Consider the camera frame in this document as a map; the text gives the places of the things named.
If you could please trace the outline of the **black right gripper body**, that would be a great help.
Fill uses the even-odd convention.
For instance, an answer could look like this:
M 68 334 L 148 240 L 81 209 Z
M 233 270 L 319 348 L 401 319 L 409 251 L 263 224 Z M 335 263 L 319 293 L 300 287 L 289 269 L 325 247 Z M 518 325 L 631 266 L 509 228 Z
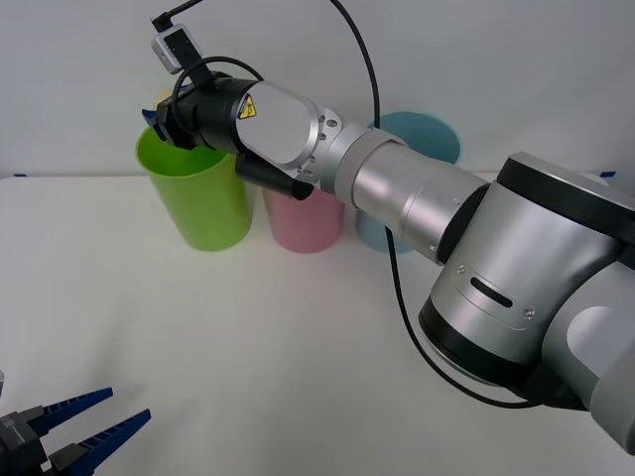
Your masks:
M 196 147 L 195 136 L 186 120 L 182 119 L 172 101 L 170 91 L 160 91 L 156 97 L 157 119 L 167 143 L 182 150 Z

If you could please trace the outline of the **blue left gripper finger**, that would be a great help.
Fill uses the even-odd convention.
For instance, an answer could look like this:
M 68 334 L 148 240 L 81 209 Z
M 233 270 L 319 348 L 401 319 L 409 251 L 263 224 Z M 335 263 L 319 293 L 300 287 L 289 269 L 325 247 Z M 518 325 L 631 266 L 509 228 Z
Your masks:
M 143 410 L 94 436 L 72 443 L 53 453 L 50 475 L 86 476 L 132 438 L 149 420 L 151 411 Z
M 47 435 L 52 429 L 112 396 L 113 390 L 105 388 L 48 406 L 33 407 L 23 411 L 22 418 L 36 435 Z

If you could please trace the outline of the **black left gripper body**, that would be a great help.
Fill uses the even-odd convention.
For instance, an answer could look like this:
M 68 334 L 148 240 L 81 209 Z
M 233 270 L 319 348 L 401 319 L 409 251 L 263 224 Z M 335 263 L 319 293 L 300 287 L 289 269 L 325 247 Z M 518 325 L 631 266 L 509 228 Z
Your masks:
M 1 417 L 1 475 L 43 475 L 48 460 L 38 433 L 43 410 L 11 412 Z

